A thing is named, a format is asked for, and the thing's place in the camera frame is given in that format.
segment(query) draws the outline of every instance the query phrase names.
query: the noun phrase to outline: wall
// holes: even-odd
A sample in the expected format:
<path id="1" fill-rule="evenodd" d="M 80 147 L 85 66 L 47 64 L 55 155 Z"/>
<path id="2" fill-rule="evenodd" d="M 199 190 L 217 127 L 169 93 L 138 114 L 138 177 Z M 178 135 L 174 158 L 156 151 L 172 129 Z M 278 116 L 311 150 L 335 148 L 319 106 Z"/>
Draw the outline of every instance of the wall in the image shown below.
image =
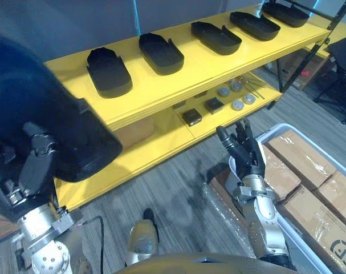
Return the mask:
<path id="1" fill-rule="evenodd" d="M 142 33 L 261 2 L 136 0 Z M 319 0 L 318 8 L 333 14 L 341 3 L 342 0 Z M 47 61 L 133 37 L 138 32 L 133 0 L 0 0 L 0 33 Z"/>
<path id="2" fill-rule="evenodd" d="M 316 9 L 328 15 L 334 16 L 344 2 L 345 0 L 317 0 Z M 346 15 L 343 18 L 343 22 L 346 23 Z"/>
<path id="3" fill-rule="evenodd" d="M 135 35 L 130 1 L 0 0 L 0 33 L 43 61 Z"/>

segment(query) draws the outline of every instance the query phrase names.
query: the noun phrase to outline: cable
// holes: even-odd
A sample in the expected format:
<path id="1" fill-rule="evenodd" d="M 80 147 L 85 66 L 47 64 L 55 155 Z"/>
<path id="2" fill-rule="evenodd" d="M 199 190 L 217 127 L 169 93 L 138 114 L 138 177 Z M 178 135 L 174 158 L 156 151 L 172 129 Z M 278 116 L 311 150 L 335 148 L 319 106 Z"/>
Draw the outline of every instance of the cable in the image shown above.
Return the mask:
<path id="1" fill-rule="evenodd" d="M 104 254 L 104 222 L 103 218 L 98 215 L 95 216 L 89 220 L 86 220 L 85 222 L 81 223 L 80 225 L 90 224 L 96 219 L 99 219 L 100 221 L 100 274 L 103 274 L 103 254 Z"/>

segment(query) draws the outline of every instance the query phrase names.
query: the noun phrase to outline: yellow shelf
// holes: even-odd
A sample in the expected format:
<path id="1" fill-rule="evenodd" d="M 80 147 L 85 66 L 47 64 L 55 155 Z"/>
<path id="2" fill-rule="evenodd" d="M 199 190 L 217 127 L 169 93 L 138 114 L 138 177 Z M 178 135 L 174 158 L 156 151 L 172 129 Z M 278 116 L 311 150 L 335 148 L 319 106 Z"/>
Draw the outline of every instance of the yellow shelf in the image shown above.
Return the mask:
<path id="1" fill-rule="evenodd" d="M 257 78 L 253 74 L 244 76 Z M 258 108 L 265 106 L 272 100 L 277 100 L 281 96 L 281 93 L 271 88 L 265 82 L 259 84 L 261 87 L 257 90 L 265 97 L 265 100 L 257 98 L 254 104 L 250 106 L 245 105 L 242 111 L 234 111 L 230 104 L 234 99 L 242 97 L 245 93 L 250 93 L 248 89 L 244 89 L 238 94 L 231 92 L 228 98 L 219 97 L 225 106 L 223 110 L 214 115 L 211 115 L 205 110 L 203 106 L 204 101 L 218 96 L 216 94 L 218 87 L 228 85 L 224 83 L 209 90 L 207 95 L 203 97 L 188 99 L 186 106 L 176 110 L 167 108 L 153 114 L 154 134 L 147 140 L 123 152 L 121 156 L 105 169 L 78 183 L 57 180 L 56 193 L 59 204 L 61 206 L 67 206 L 69 210 L 80 207 L 97 196 L 126 182 L 128 179 L 153 167 L 162 160 L 209 136 L 217 126 L 235 122 Z M 193 127 L 186 125 L 180 118 L 184 111 L 191 108 L 197 109 L 203 116 L 202 122 Z"/>
<path id="2" fill-rule="evenodd" d="M 59 204 L 70 210 L 80 207 L 193 143 L 193 135 L 172 109 L 158 112 L 152 118 L 154 134 L 123 152 L 97 174 L 78 183 L 57 179 Z"/>
<path id="3" fill-rule="evenodd" d="M 243 77 L 260 80 L 260 78 L 258 78 L 252 73 L 244 74 Z M 218 90 L 220 87 L 229 87 L 229 83 L 226 82 L 218 85 L 217 87 L 209 89 L 207 91 L 207 95 L 202 96 L 200 98 L 190 98 L 186 101 L 186 105 L 175 110 L 179 117 L 181 117 L 181 115 L 185 111 L 190 110 L 192 108 L 195 108 L 199 112 L 199 114 L 202 115 L 201 123 L 195 124 L 192 127 L 189 127 L 187 125 L 189 131 L 193 134 L 194 138 L 198 140 L 203 139 L 209 136 L 210 134 L 214 133 L 216 127 L 226 126 L 232 122 L 235 122 L 236 120 L 239 120 L 247 116 L 248 114 L 254 112 L 255 110 L 267 105 L 271 101 L 278 100 L 279 97 L 282 96 L 282 94 L 279 91 L 272 88 L 264 81 L 255 81 L 249 87 L 244 86 L 241 92 L 231 92 L 228 97 L 221 97 L 218 95 Z M 254 87 L 255 90 L 259 92 L 265 99 L 262 99 L 261 97 L 255 97 L 255 102 L 253 104 L 246 104 L 242 110 L 235 111 L 231 107 L 231 103 L 236 99 L 242 100 L 242 97 L 245 94 L 253 94 L 251 92 L 252 89 L 250 87 Z M 208 112 L 208 110 L 204 106 L 204 102 L 213 97 L 217 97 L 222 103 L 224 103 L 223 109 L 215 114 L 211 114 L 210 112 Z"/>
<path id="4" fill-rule="evenodd" d="M 260 5 L 240 11 L 255 14 L 258 9 Z M 74 96 L 85 98 L 106 124 L 117 129 L 322 40 L 328 34 L 327 30 L 309 23 L 292 28 L 273 19 L 281 30 L 273 40 L 262 42 L 235 27 L 229 16 L 230 13 L 224 13 L 201 21 L 219 27 L 226 25 L 242 38 L 239 50 L 231 55 L 218 55 L 204 46 L 191 35 L 190 23 L 155 32 L 165 39 L 172 38 L 185 56 L 183 68 L 172 75 L 159 76 L 149 67 L 141 55 L 138 37 L 106 45 L 122 56 L 133 81 L 133 89 L 118 98 L 103 99 L 98 95 L 86 69 L 90 50 L 46 65 Z"/>

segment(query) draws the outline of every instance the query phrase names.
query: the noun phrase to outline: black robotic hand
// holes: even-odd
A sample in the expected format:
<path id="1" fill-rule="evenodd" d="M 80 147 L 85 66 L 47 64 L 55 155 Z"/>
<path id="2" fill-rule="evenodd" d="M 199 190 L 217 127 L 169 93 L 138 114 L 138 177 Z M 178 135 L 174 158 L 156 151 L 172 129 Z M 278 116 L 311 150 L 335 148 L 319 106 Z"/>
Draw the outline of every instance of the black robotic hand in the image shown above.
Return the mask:
<path id="1" fill-rule="evenodd" d="M 237 175 L 242 180 L 245 176 L 256 174 L 264 178 L 265 163 L 258 145 L 253 137 L 250 122 L 243 118 L 238 121 L 236 135 L 228 134 L 222 126 L 216 128 L 217 135 L 223 146 L 236 161 Z"/>

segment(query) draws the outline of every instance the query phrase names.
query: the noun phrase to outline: white plastic bin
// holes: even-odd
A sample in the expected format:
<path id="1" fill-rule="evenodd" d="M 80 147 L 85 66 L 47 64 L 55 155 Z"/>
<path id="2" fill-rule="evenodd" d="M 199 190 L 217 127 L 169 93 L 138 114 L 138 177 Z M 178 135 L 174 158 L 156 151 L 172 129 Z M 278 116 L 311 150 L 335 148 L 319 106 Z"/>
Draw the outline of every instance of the white plastic bin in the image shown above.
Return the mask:
<path id="1" fill-rule="evenodd" d="M 318 153 L 323 155 L 327 160 L 329 160 L 342 174 L 346 176 L 346 168 L 342 166 L 338 161 L 336 161 L 332 156 L 328 155 L 322 148 L 320 148 L 317 144 L 315 144 L 311 139 L 306 137 L 302 132 L 300 132 L 294 126 L 290 124 L 277 124 L 272 127 L 267 132 L 264 132 L 260 136 L 257 137 L 257 141 L 259 143 L 259 148 L 263 153 L 263 144 L 266 144 L 271 139 L 278 137 L 282 133 L 293 130 L 296 134 L 302 137 L 308 144 L 310 144 Z M 225 187 L 229 193 L 232 193 L 234 188 L 237 186 L 238 178 L 236 177 L 235 170 L 235 160 L 230 157 L 229 166 L 231 172 L 229 177 L 226 180 Z M 332 272 L 328 269 L 328 267 L 321 261 L 321 259 L 317 256 L 317 254 L 306 244 L 306 242 L 301 238 L 301 236 L 294 230 L 294 228 L 283 218 L 280 214 L 278 217 L 278 222 L 284 233 L 293 241 L 293 243 L 297 246 L 297 248 L 302 252 L 302 254 L 312 263 L 312 265 L 323 274 L 331 274 Z"/>

